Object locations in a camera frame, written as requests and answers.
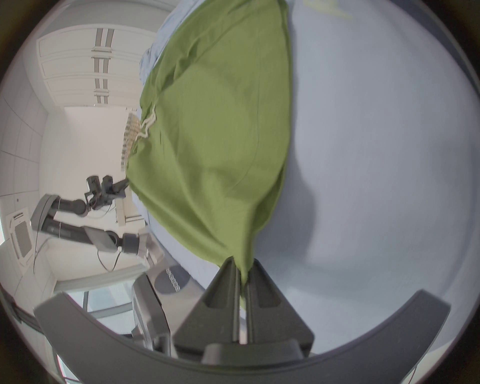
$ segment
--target green fabric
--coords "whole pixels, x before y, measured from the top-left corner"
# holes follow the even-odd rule
[[[150,73],[127,178],[150,214],[195,255],[234,256],[245,283],[252,239],[279,197],[290,140],[291,63],[283,0],[207,0]]]

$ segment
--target air vent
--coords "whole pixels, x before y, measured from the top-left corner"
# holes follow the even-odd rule
[[[33,261],[34,238],[28,208],[21,209],[6,217],[10,237],[15,250],[16,261],[24,274]]]

